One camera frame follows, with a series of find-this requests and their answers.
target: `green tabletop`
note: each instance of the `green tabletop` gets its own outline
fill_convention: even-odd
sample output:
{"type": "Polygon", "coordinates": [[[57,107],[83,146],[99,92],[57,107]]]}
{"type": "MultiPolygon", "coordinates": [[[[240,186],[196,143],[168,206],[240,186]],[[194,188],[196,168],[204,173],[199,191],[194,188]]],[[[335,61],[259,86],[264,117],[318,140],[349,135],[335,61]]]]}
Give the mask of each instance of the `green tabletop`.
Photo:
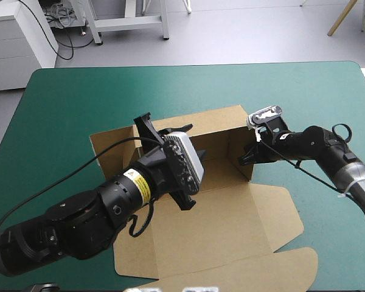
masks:
{"type": "MultiPolygon", "coordinates": [[[[365,79],[351,62],[43,69],[33,74],[0,145],[0,217],[21,199],[83,164],[89,135],[127,126],[147,111],[153,119],[241,104],[247,112],[280,105],[289,128],[353,129],[351,149],[365,162],[365,79]]],[[[320,177],[314,162],[304,167],[320,177]]],[[[11,216],[14,224],[103,181],[96,163],[11,216]]],[[[254,183],[285,186],[305,232],[283,249],[313,247],[319,255],[312,289],[365,289],[365,219],[348,199],[285,162],[257,165],[254,183]]],[[[57,282],[65,290],[118,290],[148,280],[115,273],[112,250],[60,262],[0,288],[57,282]]]]}

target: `label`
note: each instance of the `label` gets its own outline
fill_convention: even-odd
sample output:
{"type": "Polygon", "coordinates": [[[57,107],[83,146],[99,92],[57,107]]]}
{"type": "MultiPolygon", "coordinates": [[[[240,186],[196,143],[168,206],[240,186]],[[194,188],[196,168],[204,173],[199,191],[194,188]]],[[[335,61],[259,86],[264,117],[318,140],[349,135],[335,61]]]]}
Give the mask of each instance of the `label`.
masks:
{"type": "Polygon", "coordinates": [[[130,179],[138,188],[142,196],[142,206],[150,202],[150,187],[148,186],[146,179],[135,169],[129,169],[123,175],[130,179]]]}

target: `screw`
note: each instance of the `screw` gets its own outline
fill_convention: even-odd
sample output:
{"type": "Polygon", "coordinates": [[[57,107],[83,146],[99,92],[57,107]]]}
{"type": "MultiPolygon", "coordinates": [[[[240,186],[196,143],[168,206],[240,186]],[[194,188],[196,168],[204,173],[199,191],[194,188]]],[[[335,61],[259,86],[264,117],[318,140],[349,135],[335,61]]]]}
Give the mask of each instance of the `screw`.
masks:
{"type": "Polygon", "coordinates": [[[112,209],[113,209],[115,215],[120,215],[122,213],[122,208],[119,207],[118,205],[115,205],[112,209]]]}

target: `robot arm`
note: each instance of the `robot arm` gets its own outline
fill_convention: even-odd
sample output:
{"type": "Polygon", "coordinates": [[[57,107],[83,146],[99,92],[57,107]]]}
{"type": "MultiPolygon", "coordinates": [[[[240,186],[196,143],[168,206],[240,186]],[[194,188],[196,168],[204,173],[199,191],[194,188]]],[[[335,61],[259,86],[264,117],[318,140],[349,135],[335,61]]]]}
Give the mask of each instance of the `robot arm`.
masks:
{"type": "Polygon", "coordinates": [[[109,248],[132,220],[130,234],[140,235],[151,220],[153,203],[170,193],[181,210],[195,204],[203,166],[185,132],[157,132],[150,114],[134,120],[145,154],[94,190],[71,196],[48,208],[41,216],[11,226],[0,233],[0,274],[15,276],[55,262],[65,256],[88,259],[109,248]],[[146,223],[134,233],[134,213],[149,205],[146,223]]]}
{"type": "Polygon", "coordinates": [[[348,193],[365,213],[365,164],[348,148],[352,132],[343,139],[335,128],[332,131],[311,126],[303,132],[292,132],[281,118],[279,106],[269,106],[249,115],[248,128],[255,131],[257,142],[245,147],[246,154],[239,159],[241,165],[268,163],[278,160],[315,160],[330,178],[337,192],[348,193]]]}

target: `cardboard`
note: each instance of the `cardboard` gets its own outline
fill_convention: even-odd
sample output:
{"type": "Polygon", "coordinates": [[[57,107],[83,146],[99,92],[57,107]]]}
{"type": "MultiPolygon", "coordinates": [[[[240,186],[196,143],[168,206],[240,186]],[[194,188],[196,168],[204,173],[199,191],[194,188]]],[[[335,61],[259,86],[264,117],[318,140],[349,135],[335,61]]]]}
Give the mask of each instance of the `cardboard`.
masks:
{"type": "MultiPolygon", "coordinates": [[[[252,166],[237,158],[255,139],[245,127],[241,106],[154,121],[157,130],[192,123],[188,132],[197,150],[206,149],[205,174],[196,205],[180,211],[169,195],[155,204],[146,231],[137,238],[124,229],[114,244],[116,271],[124,276],[159,279],[146,287],[182,291],[184,287],[218,286],[220,291],[306,291],[318,266],[310,248],[273,253],[303,232],[288,191],[249,183],[252,166]]],[[[91,136],[96,153],[135,126],[91,136]]],[[[106,178],[141,154],[140,141],[116,147],[100,158],[106,178]]],[[[144,221],[147,208],[138,216],[144,221]]]]}

